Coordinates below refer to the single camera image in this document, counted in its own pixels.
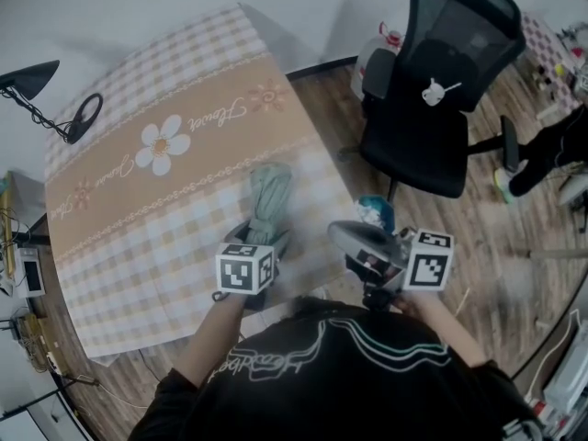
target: shirt sleeve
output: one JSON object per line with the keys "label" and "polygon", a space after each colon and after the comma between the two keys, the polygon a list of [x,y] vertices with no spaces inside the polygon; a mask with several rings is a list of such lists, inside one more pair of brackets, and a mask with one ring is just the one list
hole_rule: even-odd
{"label": "shirt sleeve", "polygon": [[151,405],[133,428],[129,441],[178,439],[197,394],[198,389],[172,369],[158,384]]}
{"label": "shirt sleeve", "polygon": [[511,379],[498,368],[494,361],[475,367],[473,372],[501,426],[506,426],[513,420],[537,423],[531,407],[527,405]]}

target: whiteboard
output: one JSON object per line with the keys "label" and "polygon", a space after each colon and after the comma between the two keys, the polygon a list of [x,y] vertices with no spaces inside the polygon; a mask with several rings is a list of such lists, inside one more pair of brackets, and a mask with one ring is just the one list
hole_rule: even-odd
{"label": "whiteboard", "polygon": [[0,423],[0,441],[47,441],[30,416],[23,412]]}

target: flower center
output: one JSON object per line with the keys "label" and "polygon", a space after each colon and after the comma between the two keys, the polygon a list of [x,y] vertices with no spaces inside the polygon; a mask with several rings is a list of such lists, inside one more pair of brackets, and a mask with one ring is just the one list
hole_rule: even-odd
{"label": "flower center", "polygon": [[272,101],[274,101],[276,99],[276,92],[272,91],[272,90],[266,90],[261,95],[261,97],[264,100],[264,103],[271,103]]}
{"label": "flower center", "polygon": [[153,155],[156,157],[161,157],[162,155],[166,154],[168,149],[169,142],[167,141],[167,139],[163,138],[155,141],[151,147]]}

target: wooden floor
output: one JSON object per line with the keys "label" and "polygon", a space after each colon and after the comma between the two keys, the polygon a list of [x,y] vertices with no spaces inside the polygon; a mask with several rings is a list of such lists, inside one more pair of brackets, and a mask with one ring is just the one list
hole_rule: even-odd
{"label": "wooden floor", "polygon": [[[501,114],[514,122],[521,141],[530,140],[538,132],[540,125],[535,115],[545,103],[532,88],[529,74],[525,60],[501,74],[469,116],[470,143],[496,134]],[[357,143],[364,126],[359,104],[348,88],[350,75],[349,68],[339,68],[293,83],[333,156],[340,147]],[[444,300],[455,310],[469,289],[458,318],[487,353],[513,374],[545,336],[545,329],[536,321],[555,321],[580,284],[586,266],[585,260],[531,262],[527,252],[584,247],[586,238],[577,233],[580,218],[557,207],[561,172],[516,204],[506,205],[492,187],[492,171],[499,163],[494,153],[470,158],[466,190],[460,199],[440,198],[400,185],[394,208],[398,226],[412,225],[455,235],[457,253]],[[354,197],[385,193],[386,178],[360,158],[337,165]],[[41,255],[48,290],[44,307],[56,327],[60,346],[66,348],[73,374],[97,377],[119,397],[147,405],[157,379],[172,366],[185,341],[148,348],[142,354],[122,355],[110,367],[88,361],[63,302],[51,250],[45,248]],[[339,300],[357,301],[360,297],[359,288],[344,281],[331,284],[327,291]],[[259,319],[263,326],[271,323],[275,313],[269,310],[249,318],[243,332],[259,330]],[[90,427],[104,440],[126,439],[143,413],[142,409],[112,399],[101,389],[80,386],[69,392]]]}

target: green cloth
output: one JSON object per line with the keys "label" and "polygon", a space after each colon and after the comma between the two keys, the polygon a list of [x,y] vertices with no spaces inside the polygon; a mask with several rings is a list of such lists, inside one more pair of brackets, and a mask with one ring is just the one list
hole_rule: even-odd
{"label": "green cloth", "polygon": [[269,245],[286,215],[292,170],[286,164],[263,164],[251,172],[250,178],[254,210],[245,242]]}

